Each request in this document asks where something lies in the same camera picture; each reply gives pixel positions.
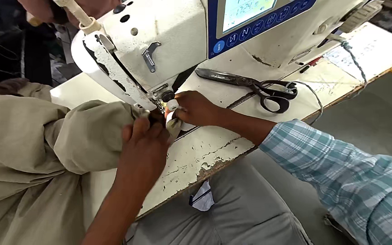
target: person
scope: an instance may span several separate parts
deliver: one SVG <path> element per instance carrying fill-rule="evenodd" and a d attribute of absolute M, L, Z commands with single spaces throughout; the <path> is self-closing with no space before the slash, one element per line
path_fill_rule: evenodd
<path fill-rule="evenodd" d="M 199 92 L 176 95 L 184 122 L 215 125 L 252 141 L 318 192 L 321 203 L 360 244 L 392 244 L 392 157 L 370 155 L 302 121 L 275 123 L 220 108 Z M 121 244 L 166 164 L 166 130 L 137 119 L 114 184 L 83 245 Z M 128 244 L 312 244 L 283 200 L 253 168 L 234 164 L 211 177 L 215 204 L 201 212 L 183 193 L 137 221 Z"/>

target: button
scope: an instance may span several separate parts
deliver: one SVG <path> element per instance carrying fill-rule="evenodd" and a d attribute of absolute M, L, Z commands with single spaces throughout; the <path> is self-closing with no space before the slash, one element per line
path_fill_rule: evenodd
<path fill-rule="evenodd" d="M 231 36 L 229 36 L 228 40 L 226 40 L 226 46 L 231 47 L 234 45 L 238 40 L 238 34 L 234 33 Z"/>
<path fill-rule="evenodd" d="M 220 40 L 220 41 L 218 41 L 218 42 L 215 44 L 215 46 L 214 46 L 214 48 L 213 48 L 213 51 L 214 51 L 214 53 L 216 53 L 216 54 L 217 54 L 217 53 L 220 53 L 224 47 L 225 47 L 225 41 Z"/>
<path fill-rule="evenodd" d="M 249 34 L 250 34 L 250 27 L 246 27 L 244 30 L 241 31 L 238 39 L 240 41 L 243 41 L 244 39 L 246 39 L 249 36 Z"/>
<path fill-rule="evenodd" d="M 293 8 L 291 8 L 290 14 L 296 13 L 296 11 L 299 9 L 300 6 L 301 6 L 301 3 L 296 3 L 296 4 L 293 6 Z"/>
<path fill-rule="evenodd" d="M 304 9 L 309 3 L 309 0 L 305 0 L 302 5 L 301 5 L 301 9 Z"/>
<path fill-rule="evenodd" d="M 269 18 L 266 20 L 266 23 L 264 24 L 264 28 L 269 28 L 275 21 L 276 21 L 277 14 L 273 13 L 269 16 Z"/>
<path fill-rule="evenodd" d="M 276 19 L 276 21 L 277 22 L 283 21 L 285 19 L 285 17 L 287 17 L 289 12 L 290 12 L 290 7 L 289 6 L 285 7 L 285 9 L 279 13 L 278 19 Z"/>
<path fill-rule="evenodd" d="M 252 28 L 252 35 L 257 34 L 264 26 L 264 20 L 258 21 Z"/>
<path fill-rule="evenodd" d="M 125 5 L 125 4 L 117 5 L 116 8 L 113 9 L 113 13 L 119 14 L 119 13 L 122 12 L 125 8 L 126 8 L 126 5 Z"/>

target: plaid shirt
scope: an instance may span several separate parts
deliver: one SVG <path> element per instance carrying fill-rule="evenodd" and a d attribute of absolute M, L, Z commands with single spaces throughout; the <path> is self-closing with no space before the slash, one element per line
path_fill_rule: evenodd
<path fill-rule="evenodd" d="M 311 183 L 360 244 L 392 245 L 392 157 L 367 154 L 299 120 L 277 124 L 260 149 Z"/>

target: scissor handle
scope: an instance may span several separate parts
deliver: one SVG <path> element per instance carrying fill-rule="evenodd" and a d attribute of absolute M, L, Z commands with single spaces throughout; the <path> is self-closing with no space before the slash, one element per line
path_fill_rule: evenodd
<path fill-rule="evenodd" d="M 275 114 L 283 114 L 284 112 L 286 112 L 288 110 L 288 108 L 290 108 L 290 102 L 288 101 L 288 99 L 283 98 L 283 97 L 278 97 L 278 96 L 264 96 L 264 95 L 260 95 L 261 97 L 261 106 L 268 110 L 271 113 L 275 113 Z M 272 111 L 270 110 L 267 106 L 266 106 L 266 100 L 271 100 L 273 102 L 276 102 L 279 105 L 279 109 L 277 111 Z"/>
<path fill-rule="evenodd" d="M 291 82 L 290 84 L 289 81 L 279 81 L 279 80 L 266 80 L 266 81 L 262 81 L 258 84 L 255 84 L 256 86 L 258 86 L 262 92 L 271 95 L 271 96 L 277 96 L 277 97 L 283 97 L 286 99 L 294 99 L 297 96 L 297 88 L 296 88 L 296 83 Z M 266 88 L 266 85 L 268 84 L 278 84 L 281 86 L 286 87 L 288 85 L 287 88 L 291 89 L 291 92 L 285 92 L 285 91 L 279 91 L 276 89 L 271 89 L 271 88 Z"/>

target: paper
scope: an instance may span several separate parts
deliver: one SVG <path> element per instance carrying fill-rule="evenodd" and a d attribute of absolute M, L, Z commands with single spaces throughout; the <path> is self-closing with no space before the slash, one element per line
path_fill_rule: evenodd
<path fill-rule="evenodd" d="M 392 34 L 371 23 L 365 23 L 348 37 L 352 52 L 363 68 L 367 80 L 392 68 Z M 330 62 L 362 81 L 361 72 L 343 47 L 337 47 L 324 55 Z"/>

